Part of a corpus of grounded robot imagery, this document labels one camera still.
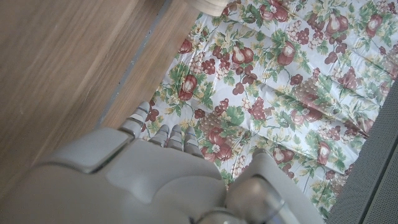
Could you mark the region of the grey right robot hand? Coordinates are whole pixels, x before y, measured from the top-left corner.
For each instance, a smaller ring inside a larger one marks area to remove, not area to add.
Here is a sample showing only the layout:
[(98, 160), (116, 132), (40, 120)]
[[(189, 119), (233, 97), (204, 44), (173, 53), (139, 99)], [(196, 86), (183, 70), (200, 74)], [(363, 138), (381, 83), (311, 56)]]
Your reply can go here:
[(1, 199), (2, 223), (322, 223), (270, 155), (257, 149), (226, 186), (192, 128), (139, 139), (149, 104), (41, 159)]

